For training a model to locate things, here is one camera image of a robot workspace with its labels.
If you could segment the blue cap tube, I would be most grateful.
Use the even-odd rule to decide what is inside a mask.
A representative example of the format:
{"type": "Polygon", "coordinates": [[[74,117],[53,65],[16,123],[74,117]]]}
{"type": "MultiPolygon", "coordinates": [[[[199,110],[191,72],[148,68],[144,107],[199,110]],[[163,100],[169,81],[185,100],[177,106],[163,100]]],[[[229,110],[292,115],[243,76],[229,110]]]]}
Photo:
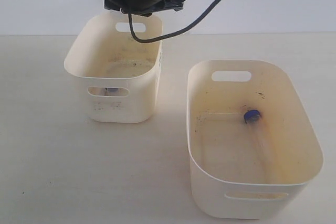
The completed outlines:
{"type": "Polygon", "coordinates": [[[271,137],[261,113],[258,110],[247,111],[244,114],[244,122],[262,162],[270,164],[273,158],[271,137]]]}
{"type": "Polygon", "coordinates": [[[115,96],[118,95],[119,88],[105,88],[105,95],[115,96]]]}

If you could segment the cream plastic bin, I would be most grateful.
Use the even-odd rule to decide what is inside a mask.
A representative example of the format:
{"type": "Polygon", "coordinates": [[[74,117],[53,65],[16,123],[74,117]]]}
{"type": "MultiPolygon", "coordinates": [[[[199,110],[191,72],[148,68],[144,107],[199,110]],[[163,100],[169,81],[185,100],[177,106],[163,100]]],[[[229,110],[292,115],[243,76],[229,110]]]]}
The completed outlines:
{"type": "Polygon", "coordinates": [[[216,218],[266,219],[281,211],[320,173],[323,152],[301,100],[279,67],[249,60],[209,60],[187,81],[191,192],[216,218]],[[271,137],[265,164],[244,114],[258,110],[271,137]]]}
{"type": "Polygon", "coordinates": [[[141,44],[125,14],[107,11],[93,17],[72,44],[64,69],[88,116],[98,122],[139,123],[152,116],[158,97],[162,43],[141,44]],[[105,88],[119,88],[105,95],[105,88]]]}

